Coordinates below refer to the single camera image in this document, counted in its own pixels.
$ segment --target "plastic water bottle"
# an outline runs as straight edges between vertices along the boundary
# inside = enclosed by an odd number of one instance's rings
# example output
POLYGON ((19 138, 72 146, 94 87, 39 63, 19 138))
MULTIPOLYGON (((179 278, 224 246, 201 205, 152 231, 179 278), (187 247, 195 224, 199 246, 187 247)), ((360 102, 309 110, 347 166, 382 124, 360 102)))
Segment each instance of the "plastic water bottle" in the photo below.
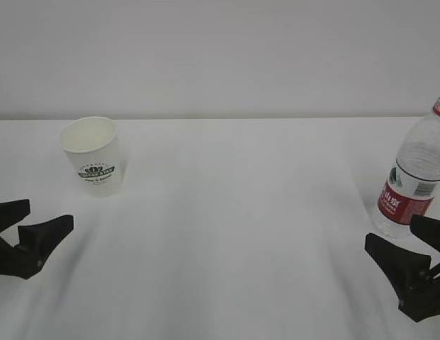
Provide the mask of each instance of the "plastic water bottle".
POLYGON ((424 215, 440 184, 440 98, 408 133, 374 207, 373 224, 383 234, 410 234, 413 215, 424 215))

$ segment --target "table surface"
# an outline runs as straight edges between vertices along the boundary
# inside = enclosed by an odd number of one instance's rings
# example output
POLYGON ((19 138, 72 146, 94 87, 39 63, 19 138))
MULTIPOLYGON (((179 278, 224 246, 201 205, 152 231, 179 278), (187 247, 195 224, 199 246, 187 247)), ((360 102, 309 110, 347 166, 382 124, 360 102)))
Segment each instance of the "table surface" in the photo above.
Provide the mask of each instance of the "table surface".
POLYGON ((0 276, 0 339, 440 339, 363 250, 417 121, 119 120, 124 182, 103 199, 60 150, 67 121, 0 121, 0 202, 75 217, 41 273, 0 276))

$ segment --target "bottle label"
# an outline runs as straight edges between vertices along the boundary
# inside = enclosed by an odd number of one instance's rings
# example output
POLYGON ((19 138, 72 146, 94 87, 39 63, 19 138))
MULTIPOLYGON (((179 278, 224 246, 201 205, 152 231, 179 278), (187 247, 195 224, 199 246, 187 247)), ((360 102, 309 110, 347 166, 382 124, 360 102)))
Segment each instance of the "bottle label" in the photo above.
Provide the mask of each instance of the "bottle label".
POLYGON ((378 208, 393 222, 409 225, 413 215, 426 213, 439 183, 414 177, 396 163, 378 199, 378 208))

